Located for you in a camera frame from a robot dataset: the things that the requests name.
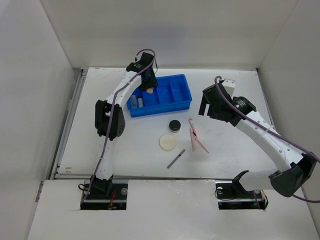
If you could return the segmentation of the beige makeup sponge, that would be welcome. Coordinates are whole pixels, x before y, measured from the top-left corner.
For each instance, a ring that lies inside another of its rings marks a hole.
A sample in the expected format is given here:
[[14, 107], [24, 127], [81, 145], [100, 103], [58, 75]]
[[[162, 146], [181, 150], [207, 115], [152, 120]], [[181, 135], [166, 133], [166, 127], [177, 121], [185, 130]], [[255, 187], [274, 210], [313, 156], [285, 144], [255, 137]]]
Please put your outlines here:
[[147, 92], [148, 94], [152, 94], [152, 93], [154, 92], [154, 88], [153, 88], [153, 87], [148, 88], [148, 89], [146, 90], [146, 92]]

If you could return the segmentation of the small bottle black cap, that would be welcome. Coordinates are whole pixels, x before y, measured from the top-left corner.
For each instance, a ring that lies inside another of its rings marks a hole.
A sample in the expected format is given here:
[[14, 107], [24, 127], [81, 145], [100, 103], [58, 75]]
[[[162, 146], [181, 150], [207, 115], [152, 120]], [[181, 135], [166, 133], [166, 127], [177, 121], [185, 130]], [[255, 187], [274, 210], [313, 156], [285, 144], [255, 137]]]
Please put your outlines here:
[[138, 102], [138, 107], [139, 108], [143, 108], [144, 107], [143, 97], [141, 95], [139, 95], [137, 97], [137, 102]]

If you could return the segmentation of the clear small bottle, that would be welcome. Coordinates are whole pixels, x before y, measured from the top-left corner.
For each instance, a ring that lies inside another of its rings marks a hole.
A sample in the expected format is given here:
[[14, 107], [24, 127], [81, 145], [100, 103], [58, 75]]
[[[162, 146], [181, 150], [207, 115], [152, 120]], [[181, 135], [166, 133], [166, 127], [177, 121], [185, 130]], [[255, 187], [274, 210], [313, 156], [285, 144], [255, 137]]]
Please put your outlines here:
[[130, 107], [132, 109], [136, 109], [138, 107], [138, 100], [135, 95], [130, 96]]

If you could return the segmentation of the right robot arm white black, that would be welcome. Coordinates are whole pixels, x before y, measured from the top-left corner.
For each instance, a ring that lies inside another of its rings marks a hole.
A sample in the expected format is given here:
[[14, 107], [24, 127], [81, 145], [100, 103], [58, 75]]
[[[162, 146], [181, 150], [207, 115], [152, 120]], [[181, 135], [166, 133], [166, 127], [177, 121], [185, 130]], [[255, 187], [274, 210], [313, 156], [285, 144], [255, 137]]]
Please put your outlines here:
[[252, 139], [273, 161], [277, 171], [270, 184], [284, 197], [292, 197], [311, 177], [318, 158], [284, 140], [245, 97], [231, 97], [223, 82], [202, 91], [199, 115], [230, 123]]

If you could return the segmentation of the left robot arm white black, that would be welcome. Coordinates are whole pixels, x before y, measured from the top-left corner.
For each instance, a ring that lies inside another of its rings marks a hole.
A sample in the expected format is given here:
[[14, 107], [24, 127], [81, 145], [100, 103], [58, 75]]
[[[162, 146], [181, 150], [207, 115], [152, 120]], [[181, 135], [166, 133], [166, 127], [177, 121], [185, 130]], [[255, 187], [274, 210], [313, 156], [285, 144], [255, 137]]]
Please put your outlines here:
[[137, 55], [140, 55], [140, 58], [135, 57], [134, 62], [126, 67], [115, 90], [105, 100], [98, 100], [95, 104], [94, 125], [97, 134], [105, 139], [89, 185], [83, 190], [83, 201], [93, 194], [103, 199], [111, 195], [113, 151], [117, 138], [123, 134], [126, 126], [123, 108], [136, 88], [146, 91], [158, 86], [153, 69], [156, 62], [155, 51], [145, 48], [138, 51]]

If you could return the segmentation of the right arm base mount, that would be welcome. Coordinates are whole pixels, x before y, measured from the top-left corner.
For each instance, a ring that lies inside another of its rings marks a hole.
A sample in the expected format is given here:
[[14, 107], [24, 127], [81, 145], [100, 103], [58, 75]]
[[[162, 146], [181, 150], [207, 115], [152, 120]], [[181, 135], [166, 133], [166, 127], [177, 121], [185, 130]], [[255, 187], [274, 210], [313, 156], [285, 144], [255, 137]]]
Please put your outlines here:
[[216, 181], [214, 195], [219, 210], [266, 210], [268, 197], [261, 189], [247, 191], [239, 182]]

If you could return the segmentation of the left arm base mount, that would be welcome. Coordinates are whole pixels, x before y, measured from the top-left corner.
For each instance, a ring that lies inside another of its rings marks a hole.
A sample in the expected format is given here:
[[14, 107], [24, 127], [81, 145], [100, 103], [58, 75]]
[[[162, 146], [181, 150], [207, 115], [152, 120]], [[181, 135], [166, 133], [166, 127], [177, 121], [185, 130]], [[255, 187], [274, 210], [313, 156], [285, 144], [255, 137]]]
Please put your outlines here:
[[80, 202], [81, 210], [126, 210], [128, 196], [128, 181], [114, 180], [93, 183], [80, 183], [78, 188], [82, 191], [84, 201]]

